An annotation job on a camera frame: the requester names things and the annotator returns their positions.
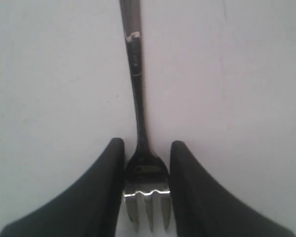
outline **metal fork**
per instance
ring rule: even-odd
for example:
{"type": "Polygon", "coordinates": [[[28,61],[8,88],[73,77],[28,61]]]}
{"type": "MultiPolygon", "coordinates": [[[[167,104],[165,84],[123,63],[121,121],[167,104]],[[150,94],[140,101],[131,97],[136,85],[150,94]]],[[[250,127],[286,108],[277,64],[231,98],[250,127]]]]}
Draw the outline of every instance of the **metal fork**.
{"type": "Polygon", "coordinates": [[[163,161],[149,148],[145,126],[140,0],[120,0],[120,7],[138,134],[136,151],[126,166],[123,198],[135,231],[139,228],[137,200],[140,196],[144,199],[149,227],[153,231],[153,196],[160,197],[163,224],[168,229],[171,216],[169,173],[163,161]]]}

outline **fork handle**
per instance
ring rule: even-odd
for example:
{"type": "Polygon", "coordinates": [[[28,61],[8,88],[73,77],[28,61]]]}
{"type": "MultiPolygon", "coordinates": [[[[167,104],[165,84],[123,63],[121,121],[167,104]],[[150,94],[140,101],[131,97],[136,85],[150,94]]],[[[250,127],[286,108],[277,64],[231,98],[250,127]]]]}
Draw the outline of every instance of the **fork handle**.
{"type": "Polygon", "coordinates": [[[137,152],[149,152],[145,125],[140,0],[120,0],[137,121],[137,152]]]}

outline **white background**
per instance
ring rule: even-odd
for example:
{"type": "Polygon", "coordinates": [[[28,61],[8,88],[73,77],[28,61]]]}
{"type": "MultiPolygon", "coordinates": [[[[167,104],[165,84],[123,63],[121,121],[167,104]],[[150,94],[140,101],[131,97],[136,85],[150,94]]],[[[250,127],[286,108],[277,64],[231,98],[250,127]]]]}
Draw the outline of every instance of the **white background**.
{"type": "MultiPolygon", "coordinates": [[[[185,141],[296,233],[296,0],[142,0],[142,19],[153,149],[168,162],[185,141]]],[[[118,0],[0,0],[0,230],[66,189],[112,137],[129,158],[118,0]]],[[[117,228],[131,236],[124,207],[117,228]]]]}

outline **black clamp jaw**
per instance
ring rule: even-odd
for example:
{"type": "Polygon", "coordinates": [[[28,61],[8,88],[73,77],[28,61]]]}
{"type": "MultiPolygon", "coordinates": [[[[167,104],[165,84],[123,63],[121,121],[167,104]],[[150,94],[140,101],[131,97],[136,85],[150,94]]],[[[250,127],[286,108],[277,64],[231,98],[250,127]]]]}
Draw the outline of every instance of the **black clamp jaw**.
{"type": "MultiPolygon", "coordinates": [[[[0,237],[114,237],[124,161],[124,143],[114,138],[71,187],[0,237]]],[[[171,147],[170,189],[179,237],[295,236],[230,194],[180,141],[171,147]]]]}

